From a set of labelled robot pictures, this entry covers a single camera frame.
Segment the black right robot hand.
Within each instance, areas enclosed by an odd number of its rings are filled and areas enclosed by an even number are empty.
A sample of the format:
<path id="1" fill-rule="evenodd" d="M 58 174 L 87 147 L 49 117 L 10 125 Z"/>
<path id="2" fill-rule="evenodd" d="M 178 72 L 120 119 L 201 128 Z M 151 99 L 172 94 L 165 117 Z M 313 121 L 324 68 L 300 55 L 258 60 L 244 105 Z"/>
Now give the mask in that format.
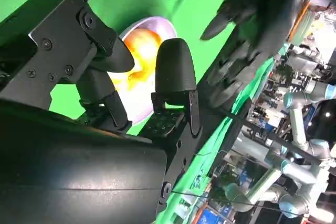
<path id="1" fill-rule="evenodd" d="M 202 134 L 192 56 L 159 47 L 138 136 L 109 72 L 133 57 L 89 0 L 28 0 L 1 22 L 1 223 L 152 223 Z"/>

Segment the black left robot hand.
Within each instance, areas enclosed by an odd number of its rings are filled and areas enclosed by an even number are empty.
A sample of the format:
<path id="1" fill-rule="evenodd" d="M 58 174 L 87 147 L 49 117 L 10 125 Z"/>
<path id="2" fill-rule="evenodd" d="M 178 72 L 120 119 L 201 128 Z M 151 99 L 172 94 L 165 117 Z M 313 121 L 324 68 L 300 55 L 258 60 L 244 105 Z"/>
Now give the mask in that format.
<path id="1" fill-rule="evenodd" d="M 235 24 L 199 90 L 216 108 L 243 90 L 284 45 L 306 0 L 223 0 L 200 39 L 211 40 Z"/>

